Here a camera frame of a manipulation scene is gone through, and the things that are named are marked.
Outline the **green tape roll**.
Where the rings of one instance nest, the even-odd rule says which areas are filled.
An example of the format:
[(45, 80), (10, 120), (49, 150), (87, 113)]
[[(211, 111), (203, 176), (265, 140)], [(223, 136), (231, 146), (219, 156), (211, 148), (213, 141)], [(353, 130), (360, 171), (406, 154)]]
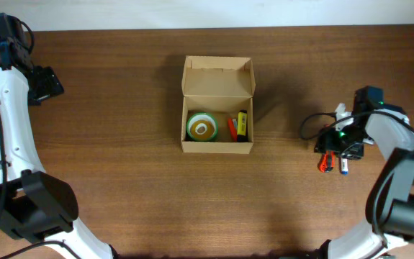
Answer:
[(218, 133), (218, 123), (209, 113), (196, 113), (188, 119), (186, 132), (193, 141), (213, 141)]

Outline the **brown cardboard box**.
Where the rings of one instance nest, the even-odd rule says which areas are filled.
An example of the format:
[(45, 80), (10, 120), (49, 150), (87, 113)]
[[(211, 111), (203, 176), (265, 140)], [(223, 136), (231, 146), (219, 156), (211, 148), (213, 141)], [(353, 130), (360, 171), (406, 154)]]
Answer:
[[(253, 147), (253, 95), (256, 89), (251, 58), (193, 56), (184, 61), (181, 90), (181, 148), (185, 153), (249, 154)], [(228, 119), (248, 113), (247, 142), (233, 142)], [(193, 141), (186, 132), (188, 119), (209, 113), (218, 123), (213, 141)]]

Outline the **yellow highlighter marker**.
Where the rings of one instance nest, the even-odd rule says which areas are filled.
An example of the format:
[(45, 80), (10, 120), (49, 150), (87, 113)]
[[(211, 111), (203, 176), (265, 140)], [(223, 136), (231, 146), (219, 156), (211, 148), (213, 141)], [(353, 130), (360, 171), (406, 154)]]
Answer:
[(247, 142), (248, 113), (240, 110), (237, 118), (237, 142)]

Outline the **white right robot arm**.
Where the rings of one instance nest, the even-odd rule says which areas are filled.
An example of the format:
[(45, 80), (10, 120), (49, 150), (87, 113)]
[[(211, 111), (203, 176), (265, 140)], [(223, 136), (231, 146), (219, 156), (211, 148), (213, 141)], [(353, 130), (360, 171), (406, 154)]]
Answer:
[(352, 111), (339, 104), (334, 123), (314, 138), (322, 158), (320, 171), (334, 169), (335, 159), (361, 160), (365, 144), (377, 145), (386, 163), (366, 201), (365, 216), (346, 234), (326, 240), (315, 258), (380, 258), (414, 243), (414, 128), (399, 106), (384, 102), (383, 90), (356, 91)]

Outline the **red black stapler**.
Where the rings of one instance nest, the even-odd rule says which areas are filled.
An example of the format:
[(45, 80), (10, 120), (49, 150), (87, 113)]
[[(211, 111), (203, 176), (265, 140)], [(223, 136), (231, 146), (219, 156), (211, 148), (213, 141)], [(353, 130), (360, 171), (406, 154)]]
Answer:
[(228, 127), (230, 130), (230, 135), (233, 142), (237, 142), (238, 135), (237, 135), (237, 120), (235, 118), (228, 119)]

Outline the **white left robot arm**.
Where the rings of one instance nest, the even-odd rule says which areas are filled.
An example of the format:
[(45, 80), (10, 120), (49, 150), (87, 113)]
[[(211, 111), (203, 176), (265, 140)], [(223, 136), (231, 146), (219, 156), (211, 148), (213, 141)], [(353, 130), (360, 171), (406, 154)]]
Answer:
[(116, 258), (81, 221), (71, 186), (46, 173), (28, 109), (61, 95), (50, 67), (32, 62), (35, 39), (20, 19), (0, 13), (0, 231), (50, 247), (64, 258)]

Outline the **orange utility knife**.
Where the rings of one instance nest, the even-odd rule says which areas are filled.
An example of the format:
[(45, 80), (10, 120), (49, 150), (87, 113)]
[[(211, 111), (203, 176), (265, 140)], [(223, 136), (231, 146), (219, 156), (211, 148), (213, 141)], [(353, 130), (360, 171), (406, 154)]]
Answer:
[(331, 172), (335, 167), (335, 155), (333, 151), (326, 151), (322, 155), (318, 164), (319, 171), (323, 173)]

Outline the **small yellow tape roll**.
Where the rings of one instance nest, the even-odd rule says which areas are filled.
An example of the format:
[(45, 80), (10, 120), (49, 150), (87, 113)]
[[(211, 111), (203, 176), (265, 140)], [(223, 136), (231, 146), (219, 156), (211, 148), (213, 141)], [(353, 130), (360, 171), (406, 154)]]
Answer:
[(208, 141), (215, 134), (215, 126), (206, 119), (200, 119), (192, 123), (188, 133), (196, 141)]

